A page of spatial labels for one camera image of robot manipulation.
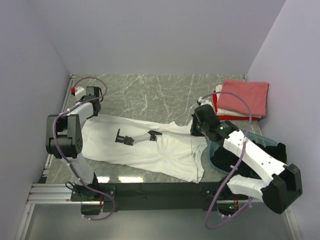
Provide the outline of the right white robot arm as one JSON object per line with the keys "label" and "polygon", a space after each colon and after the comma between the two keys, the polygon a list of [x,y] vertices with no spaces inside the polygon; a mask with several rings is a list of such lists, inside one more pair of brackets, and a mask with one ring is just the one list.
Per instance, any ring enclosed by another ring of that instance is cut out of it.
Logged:
{"label": "right white robot arm", "polygon": [[226,200],[235,195],[245,195],[262,200],[271,211],[281,214],[302,195],[301,171],[296,165],[286,165],[267,154],[236,125],[228,120],[220,121],[209,104],[198,106],[192,117],[193,130],[236,155],[260,177],[235,175],[239,169],[236,163],[218,188],[215,199],[219,195]]}

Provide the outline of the white printed t-shirt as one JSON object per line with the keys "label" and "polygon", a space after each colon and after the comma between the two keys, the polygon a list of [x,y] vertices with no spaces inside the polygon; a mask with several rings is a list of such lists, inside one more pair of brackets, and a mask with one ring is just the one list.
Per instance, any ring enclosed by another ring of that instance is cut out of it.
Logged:
{"label": "white printed t-shirt", "polygon": [[[186,182],[199,183],[204,175],[201,156],[207,147],[204,137],[190,134],[191,125],[169,124],[99,115],[86,121],[81,132],[82,154],[86,159],[165,174]],[[162,135],[156,141],[145,139],[132,146],[116,142],[118,134],[146,136],[148,131]]]}

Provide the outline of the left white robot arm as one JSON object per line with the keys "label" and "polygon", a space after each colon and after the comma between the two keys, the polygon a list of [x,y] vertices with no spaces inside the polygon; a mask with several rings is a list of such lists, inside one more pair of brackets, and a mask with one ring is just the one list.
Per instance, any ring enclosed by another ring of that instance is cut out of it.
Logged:
{"label": "left white robot arm", "polygon": [[46,119],[46,143],[48,154],[60,159],[75,177],[74,191],[80,191],[88,201],[96,200],[100,195],[97,176],[87,164],[82,150],[84,141],[82,127],[85,122],[98,116],[101,110],[103,93],[100,87],[89,86],[72,88],[71,93],[77,102],[60,114],[48,115]]}

